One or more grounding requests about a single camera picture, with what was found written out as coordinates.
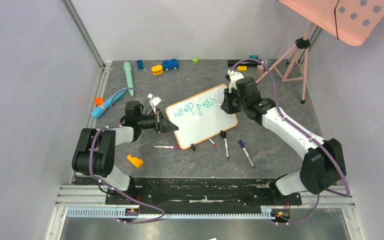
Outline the white board orange frame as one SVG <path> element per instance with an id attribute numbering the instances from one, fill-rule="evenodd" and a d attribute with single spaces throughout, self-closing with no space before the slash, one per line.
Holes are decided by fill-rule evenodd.
<path id="1" fill-rule="evenodd" d="M 236 114 L 227 114 L 216 105 L 223 103 L 227 87 L 219 84 L 165 109 L 168 120 L 179 128 L 174 134 L 182 150 L 237 126 Z"/>

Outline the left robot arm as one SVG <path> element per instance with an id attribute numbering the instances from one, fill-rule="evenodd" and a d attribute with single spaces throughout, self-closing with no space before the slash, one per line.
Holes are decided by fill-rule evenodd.
<path id="1" fill-rule="evenodd" d="M 129 101 L 125 105 L 125 116 L 120 120 L 122 125 L 83 128 L 72 159 L 72 169 L 76 173 L 118 189 L 117 196 L 125 204 L 136 200 L 137 190 L 130 186 L 132 178 L 115 165 L 116 146 L 137 141 L 143 130 L 153 129 L 158 134 L 179 130 L 164 117 L 161 109 L 143 113 L 143 108 L 139 101 Z"/>

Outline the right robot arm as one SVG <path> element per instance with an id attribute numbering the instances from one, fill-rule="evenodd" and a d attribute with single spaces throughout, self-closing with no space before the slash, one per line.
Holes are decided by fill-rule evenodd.
<path id="1" fill-rule="evenodd" d="M 221 109 L 224 112 L 244 112 L 249 119 L 284 140 L 302 158 L 300 171 L 279 177 L 269 189 L 268 196 L 273 203 L 282 204 L 293 193 L 336 193 L 331 186 L 346 178 L 342 145 L 338 140 L 325 140 L 313 134 L 290 118 L 274 100 L 262 98 L 252 77 L 231 76 L 223 94 Z"/>

